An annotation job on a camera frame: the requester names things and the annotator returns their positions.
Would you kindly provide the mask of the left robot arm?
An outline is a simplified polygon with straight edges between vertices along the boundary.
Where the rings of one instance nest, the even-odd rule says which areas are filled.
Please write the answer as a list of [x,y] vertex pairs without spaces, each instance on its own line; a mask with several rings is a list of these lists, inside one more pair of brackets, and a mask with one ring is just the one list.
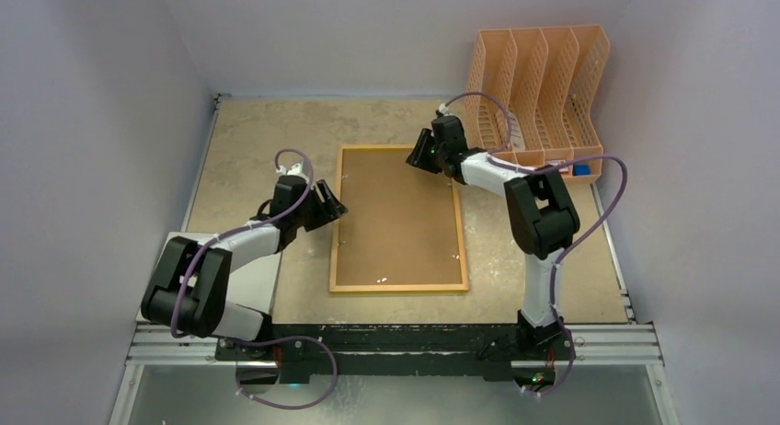
[[228,338],[250,359],[271,354],[270,314],[232,303],[229,280],[250,262],[280,254],[297,237],[330,224],[348,211],[323,179],[282,175],[273,195],[245,224],[202,239],[170,238],[140,306],[142,317],[170,328],[176,338]]

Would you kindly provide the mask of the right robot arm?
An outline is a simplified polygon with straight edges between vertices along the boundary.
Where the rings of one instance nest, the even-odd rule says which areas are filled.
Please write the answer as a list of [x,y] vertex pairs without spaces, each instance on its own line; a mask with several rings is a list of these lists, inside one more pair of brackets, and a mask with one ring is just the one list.
[[439,116],[430,128],[422,129],[406,163],[505,200],[511,234],[526,256],[516,344],[527,357],[541,356],[563,332],[556,308],[560,293],[556,259],[572,245],[580,228],[560,173],[541,174],[498,160],[482,148],[470,148],[463,124],[454,115]]

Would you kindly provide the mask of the white label card in organizer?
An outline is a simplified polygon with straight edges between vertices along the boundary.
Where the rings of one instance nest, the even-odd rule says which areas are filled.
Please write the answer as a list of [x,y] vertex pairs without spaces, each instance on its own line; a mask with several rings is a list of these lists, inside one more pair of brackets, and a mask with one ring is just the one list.
[[517,117],[513,113],[510,113],[510,118],[508,121],[508,130],[509,130],[510,146],[512,150],[515,152],[525,151],[526,145],[522,134],[522,128]]

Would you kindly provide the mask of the orange plastic file organizer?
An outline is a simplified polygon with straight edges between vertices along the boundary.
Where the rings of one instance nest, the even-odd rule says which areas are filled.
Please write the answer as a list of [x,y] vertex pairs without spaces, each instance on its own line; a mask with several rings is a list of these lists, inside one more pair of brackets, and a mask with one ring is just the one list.
[[[479,30],[460,114],[467,141],[528,167],[554,159],[588,164],[589,176],[573,177],[572,166],[563,178],[595,182],[603,148],[591,106],[609,53],[600,25]],[[525,151],[510,146],[510,113],[521,125]]]

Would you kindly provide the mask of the red white small box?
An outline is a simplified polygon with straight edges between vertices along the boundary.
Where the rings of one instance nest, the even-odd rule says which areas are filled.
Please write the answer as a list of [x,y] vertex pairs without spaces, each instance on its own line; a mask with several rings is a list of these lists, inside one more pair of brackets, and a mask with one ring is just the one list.
[[559,170],[564,171],[569,170],[567,160],[564,159],[548,160],[545,162],[545,167],[557,167]]

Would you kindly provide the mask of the blue small object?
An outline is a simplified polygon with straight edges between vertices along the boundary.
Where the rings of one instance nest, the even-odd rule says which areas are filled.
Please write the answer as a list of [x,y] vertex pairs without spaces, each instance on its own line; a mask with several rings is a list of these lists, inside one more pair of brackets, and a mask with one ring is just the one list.
[[573,177],[585,177],[591,174],[591,169],[588,164],[577,164],[572,167]]

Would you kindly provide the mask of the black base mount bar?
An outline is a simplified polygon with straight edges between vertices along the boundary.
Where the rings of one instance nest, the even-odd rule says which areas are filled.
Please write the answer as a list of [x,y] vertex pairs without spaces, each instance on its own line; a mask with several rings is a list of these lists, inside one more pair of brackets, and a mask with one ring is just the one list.
[[557,325],[275,324],[256,345],[222,339],[219,362],[270,362],[281,382],[313,375],[474,376],[487,382],[551,385],[556,364],[574,357]]

